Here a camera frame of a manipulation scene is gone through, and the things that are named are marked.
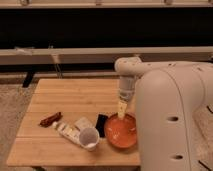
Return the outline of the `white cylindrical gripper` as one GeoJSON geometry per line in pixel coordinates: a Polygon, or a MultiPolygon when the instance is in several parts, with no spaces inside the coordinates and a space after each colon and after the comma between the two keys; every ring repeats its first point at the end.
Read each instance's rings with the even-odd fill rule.
{"type": "Polygon", "coordinates": [[[123,119],[127,109],[127,102],[134,95],[136,79],[130,76],[121,76],[119,80],[119,97],[124,100],[118,102],[118,118],[123,119]]]}

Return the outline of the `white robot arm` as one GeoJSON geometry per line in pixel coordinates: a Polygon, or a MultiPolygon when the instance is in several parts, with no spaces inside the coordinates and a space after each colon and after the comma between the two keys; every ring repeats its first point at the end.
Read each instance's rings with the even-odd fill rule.
{"type": "Polygon", "coordinates": [[[141,171],[199,171],[193,114],[213,103],[213,63],[115,62],[119,96],[135,102],[141,171]]]}

